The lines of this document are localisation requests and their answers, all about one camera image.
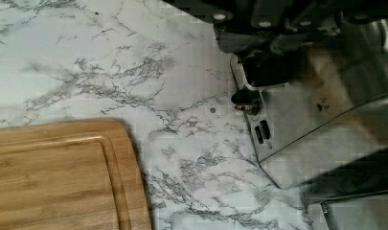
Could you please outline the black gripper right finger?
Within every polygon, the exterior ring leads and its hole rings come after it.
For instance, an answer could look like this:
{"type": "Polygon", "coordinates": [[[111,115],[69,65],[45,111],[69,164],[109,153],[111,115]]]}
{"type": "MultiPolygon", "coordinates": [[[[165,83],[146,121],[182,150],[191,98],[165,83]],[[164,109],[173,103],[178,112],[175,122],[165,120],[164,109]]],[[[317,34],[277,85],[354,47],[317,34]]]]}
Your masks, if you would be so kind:
{"type": "Polygon", "coordinates": [[[351,23],[363,25],[388,18],[388,6],[363,6],[359,8],[348,8],[334,16],[335,23],[351,23]]]}

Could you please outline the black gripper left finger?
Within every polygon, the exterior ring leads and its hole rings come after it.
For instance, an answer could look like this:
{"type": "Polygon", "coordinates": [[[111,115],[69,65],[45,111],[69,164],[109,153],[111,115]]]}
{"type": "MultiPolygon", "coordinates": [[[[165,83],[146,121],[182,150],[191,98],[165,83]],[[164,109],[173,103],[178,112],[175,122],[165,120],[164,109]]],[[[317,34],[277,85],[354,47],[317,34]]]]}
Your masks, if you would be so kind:
{"type": "Polygon", "coordinates": [[[274,53],[270,49],[272,31],[214,26],[214,32],[218,48],[232,55],[230,65],[237,83],[250,87],[285,84],[299,78],[307,65],[300,50],[274,53]]]}

